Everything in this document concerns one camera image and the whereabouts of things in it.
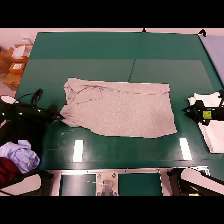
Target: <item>metal bracket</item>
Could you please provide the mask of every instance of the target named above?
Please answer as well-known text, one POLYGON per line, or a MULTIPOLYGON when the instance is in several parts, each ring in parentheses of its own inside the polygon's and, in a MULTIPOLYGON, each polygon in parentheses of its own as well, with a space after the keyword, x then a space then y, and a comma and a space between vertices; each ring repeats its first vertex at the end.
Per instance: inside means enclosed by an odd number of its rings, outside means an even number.
POLYGON ((118 173, 96 174, 96 196, 118 196, 118 173))

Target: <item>dark red garment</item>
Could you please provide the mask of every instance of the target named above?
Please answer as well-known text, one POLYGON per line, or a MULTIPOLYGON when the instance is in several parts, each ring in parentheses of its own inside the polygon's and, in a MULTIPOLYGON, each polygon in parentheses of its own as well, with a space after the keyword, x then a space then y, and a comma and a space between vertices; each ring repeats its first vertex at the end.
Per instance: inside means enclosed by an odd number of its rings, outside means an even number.
POLYGON ((6 183, 18 175, 21 175, 21 172, 15 163, 7 158, 0 157, 0 184, 6 183))

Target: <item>table surface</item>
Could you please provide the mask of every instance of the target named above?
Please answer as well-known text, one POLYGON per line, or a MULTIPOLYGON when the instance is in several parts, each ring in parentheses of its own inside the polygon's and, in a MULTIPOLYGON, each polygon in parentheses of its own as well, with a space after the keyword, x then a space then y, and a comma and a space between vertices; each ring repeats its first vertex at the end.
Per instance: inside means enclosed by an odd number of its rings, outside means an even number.
POLYGON ((181 109, 195 92, 223 86, 199 37, 159 33, 39 33, 17 97, 38 88, 47 108, 66 103, 68 77, 87 80, 166 82, 177 133, 157 139, 105 137, 63 123, 49 125, 40 169, 104 169, 209 165, 224 179, 223 155, 210 154, 201 132, 181 109), (187 138, 192 161, 183 161, 179 138, 187 138), (83 162, 73 163, 75 140, 84 140, 83 162))

